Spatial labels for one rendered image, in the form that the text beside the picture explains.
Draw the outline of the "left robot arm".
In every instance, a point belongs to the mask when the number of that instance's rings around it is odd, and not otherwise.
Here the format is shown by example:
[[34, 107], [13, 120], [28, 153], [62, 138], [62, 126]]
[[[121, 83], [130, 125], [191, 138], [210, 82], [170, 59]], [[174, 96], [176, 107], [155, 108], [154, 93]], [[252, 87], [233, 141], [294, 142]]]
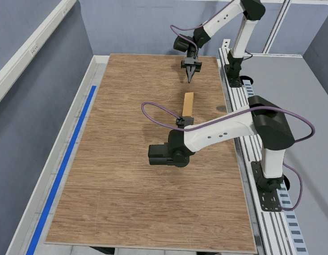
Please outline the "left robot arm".
[[276, 189], [281, 189], [280, 184], [284, 180], [282, 163], [285, 150], [291, 147], [295, 140], [284, 113], [266, 109], [250, 111], [262, 106], [282, 108], [258, 95], [248, 97], [247, 100], [247, 105], [225, 116], [197, 125], [179, 127], [190, 130], [171, 130], [169, 142], [149, 145], [149, 163], [182, 168], [188, 165], [189, 157], [194, 155], [194, 152], [206, 146], [258, 134], [262, 140], [261, 161], [252, 161], [251, 167], [261, 209], [264, 212], [281, 212]]

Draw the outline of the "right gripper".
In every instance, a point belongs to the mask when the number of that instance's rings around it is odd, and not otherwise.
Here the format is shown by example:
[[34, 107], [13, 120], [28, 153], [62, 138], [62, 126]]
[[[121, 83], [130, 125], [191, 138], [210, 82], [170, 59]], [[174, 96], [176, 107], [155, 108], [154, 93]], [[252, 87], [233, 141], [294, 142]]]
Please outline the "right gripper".
[[[192, 51], [187, 52], [187, 59], [195, 59], [197, 58], [197, 53], [192, 53]], [[186, 68], [186, 74], [188, 77], [188, 83], [190, 83], [191, 78], [195, 74], [195, 72], [200, 72], [202, 66], [202, 62], [194, 62], [194, 64], [185, 64], [185, 60], [181, 61], [181, 68]], [[191, 73], [190, 73], [191, 72]]]

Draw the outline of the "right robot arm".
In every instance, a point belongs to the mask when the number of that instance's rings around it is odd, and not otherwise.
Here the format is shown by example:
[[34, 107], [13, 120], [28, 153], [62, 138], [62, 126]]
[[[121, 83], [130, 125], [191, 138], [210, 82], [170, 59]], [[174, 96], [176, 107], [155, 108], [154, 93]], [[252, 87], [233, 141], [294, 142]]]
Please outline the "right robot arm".
[[[232, 0], [223, 10], [210, 19], [204, 26], [195, 29], [193, 37], [181, 36], [191, 40], [201, 49], [205, 43], [225, 24], [237, 15], [243, 13], [242, 22], [237, 34], [235, 43], [228, 52], [227, 60], [229, 64], [224, 65], [227, 80], [230, 88], [242, 87], [239, 72], [244, 59], [244, 51], [251, 36], [251, 33], [264, 13], [265, 7], [259, 0]], [[174, 42], [173, 49], [181, 52], [196, 51], [195, 45], [178, 36]], [[197, 53], [198, 53], [197, 51]]]

